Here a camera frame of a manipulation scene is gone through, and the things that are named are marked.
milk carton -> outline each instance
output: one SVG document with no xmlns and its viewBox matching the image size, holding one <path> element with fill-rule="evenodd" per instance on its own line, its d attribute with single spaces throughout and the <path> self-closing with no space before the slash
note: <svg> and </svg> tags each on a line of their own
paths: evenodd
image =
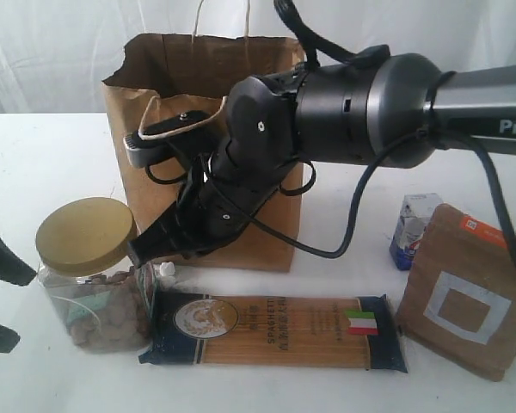
<svg viewBox="0 0 516 413">
<path fill-rule="evenodd" d="M 390 254 L 401 270 L 411 268 L 422 234 L 434 209 L 443 201 L 437 194 L 416 194 L 403 197 L 402 210 L 390 245 Z"/>
</svg>

italian flag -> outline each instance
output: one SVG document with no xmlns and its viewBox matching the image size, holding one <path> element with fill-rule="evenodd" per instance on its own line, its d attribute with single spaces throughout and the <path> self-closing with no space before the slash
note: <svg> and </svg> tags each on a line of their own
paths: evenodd
<svg viewBox="0 0 516 413">
<path fill-rule="evenodd" d="M 374 312 L 345 310 L 344 313 L 350 322 L 348 334 L 361 336 L 377 336 L 377 320 Z"/>
</svg>

gold jar lid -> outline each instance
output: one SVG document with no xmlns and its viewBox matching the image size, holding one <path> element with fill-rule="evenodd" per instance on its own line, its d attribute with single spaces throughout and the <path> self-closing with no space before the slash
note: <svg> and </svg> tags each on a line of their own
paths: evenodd
<svg viewBox="0 0 516 413">
<path fill-rule="evenodd" d="M 109 198 L 87 198 L 60 207 L 36 233 L 42 262 L 71 277 L 96 274 L 126 256 L 136 237 L 128 206 Z"/>
</svg>

brown paper bag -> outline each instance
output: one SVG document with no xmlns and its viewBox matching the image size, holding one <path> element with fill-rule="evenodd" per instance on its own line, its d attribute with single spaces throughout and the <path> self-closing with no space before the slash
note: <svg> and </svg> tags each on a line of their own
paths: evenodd
<svg viewBox="0 0 516 413">
<path fill-rule="evenodd" d="M 287 38 L 141 34 L 126 44 L 125 55 L 120 69 L 103 81 L 103 93 L 128 205 L 138 228 L 144 231 L 175 200 L 179 188 L 156 185 L 143 170 L 128 163 L 122 139 L 138 129 L 149 100 L 161 98 L 160 107 L 151 110 L 148 124 L 189 110 L 215 114 L 221 98 L 235 83 L 252 74 L 290 70 L 304 53 L 296 40 Z M 214 123 L 219 130 L 226 130 L 222 116 Z M 283 186 L 300 187 L 302 170 L 301 165 L 296 167 Z M 169 160 L 155 165 L 153 172 L 168 179 L 178 176 L 181 166 Z M 276 194 L 257 218 L 296 237 L 300 203 L 300 197 Z M 293 254 L 293 247 L 249 225 L 233 244 L 189 263 L 288 271 Z"/>
<path fill-rule="evenodd" d="M 516 356 L 516 268 L 501 232 L 439 206 L 397 321 L 433 351 L 486 379 L 502 380 Z"/>
</svg>

paper bag handle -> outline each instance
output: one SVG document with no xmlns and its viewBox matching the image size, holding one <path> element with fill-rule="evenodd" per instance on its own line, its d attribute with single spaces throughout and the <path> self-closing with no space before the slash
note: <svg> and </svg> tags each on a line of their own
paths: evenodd
<svg viewBox="0 0 516 413">
<path fill-rule="evenodd" d="M 158 133 L 156 135 L 147 135 L 144 132 L 145 128 L 145 122 L 147 121 L 147 117 L 149 115 L 149 112 L 151 110 L 151 105 L 154 101 L 158 100 L 159 96 L 154 95 L 149 100 L 149 103 L 147 103 L 147 108 L 145 108 L 144 114 L 141 117 L 141 121 L 139 122 L 139 128 L 138 128 L 138 135 L 142 140 L 154 140 L 154 139 L 161 139 L 161 138 L 168 138 L 171 136 L 179 135 L 180 133 L 185 133 L 189 131 L 193 131 L 193 129 L 196 129 L 198 127 L 208 125 L 209 123 L 214 122 L 224 111 L 225 103 L 227 102 L 227 96 L 224 96 L 222 98 L 222 103 L 220 104 L 219 109 L 216 111 L 215 114 L 213 114 L 210 118 L 207 118 L 205 120 L 202 120 L 201 122 L 193 123 L 192 125 L 179 127 L 173 131 Z"/>
<path fill-rule="evenodd" d="M 200 0 L 199 7 L 197 8 L 197 16 L 195 17 L 195 26 L 193 27 L 193 33 L 191 34 L 191 42 L 195 42 L 195 36 L 197 35 L 197 28 L 199 27 L 200 9 L 203 7 L 205 0 Z M 247 14 L 244 22 L 244 38 L 249 37 L 249 21 L 250 21 L 250 0 L 247 0 Z"/>
</svg>

